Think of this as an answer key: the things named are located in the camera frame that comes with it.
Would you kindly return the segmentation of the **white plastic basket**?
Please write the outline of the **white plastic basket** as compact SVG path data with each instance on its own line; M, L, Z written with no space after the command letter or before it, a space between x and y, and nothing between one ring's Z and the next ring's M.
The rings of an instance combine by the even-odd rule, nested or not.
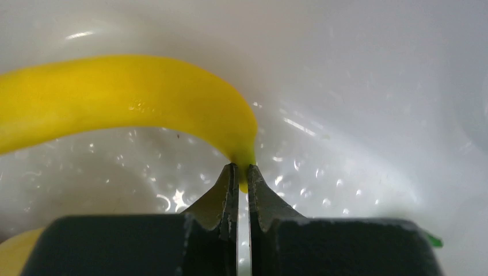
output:
M1 1L1 72L171 56L236 87L265 181L310 217L395 217L487 275L487 1ZM228 163L165 128L1 156L1 242L68 214L176 213Z

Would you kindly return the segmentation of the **green chili pepper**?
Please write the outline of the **green chili pepper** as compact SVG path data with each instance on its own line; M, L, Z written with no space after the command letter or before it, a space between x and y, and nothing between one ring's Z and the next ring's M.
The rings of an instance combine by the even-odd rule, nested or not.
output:
M426 237L426 239L429 241L430 245L434 248L443 248L444 242L442 238L428 232L427 230L422 230L422 233Z

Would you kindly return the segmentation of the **yellow lemon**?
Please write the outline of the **yellow lemon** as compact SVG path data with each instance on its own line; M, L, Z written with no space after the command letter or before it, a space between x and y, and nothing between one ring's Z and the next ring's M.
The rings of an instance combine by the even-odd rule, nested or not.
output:
M1 276L20 275L43 230L26 231L1 243Z

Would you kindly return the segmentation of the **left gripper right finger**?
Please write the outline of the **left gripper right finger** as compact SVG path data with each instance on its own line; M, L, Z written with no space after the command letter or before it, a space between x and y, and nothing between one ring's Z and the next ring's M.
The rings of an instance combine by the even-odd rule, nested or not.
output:
M249 166L247 186L251 274L279 275L277 230L283 220L304 216L269 187L256 165Z

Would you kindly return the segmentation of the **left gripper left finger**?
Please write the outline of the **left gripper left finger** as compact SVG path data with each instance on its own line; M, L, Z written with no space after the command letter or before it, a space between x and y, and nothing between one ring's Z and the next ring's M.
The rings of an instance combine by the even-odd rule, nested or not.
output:
M182 275L237 275L239 172L223 167L216 183L184 211Z

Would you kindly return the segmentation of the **yellow banana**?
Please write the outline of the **yellow banana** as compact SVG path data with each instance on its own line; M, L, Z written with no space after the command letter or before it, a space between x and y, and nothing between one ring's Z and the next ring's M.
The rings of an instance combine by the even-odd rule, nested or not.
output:
M118 127L163 127L205 140L239 168L256 162L255 115L236 88L169 57L109 55L1 75L1 152Z

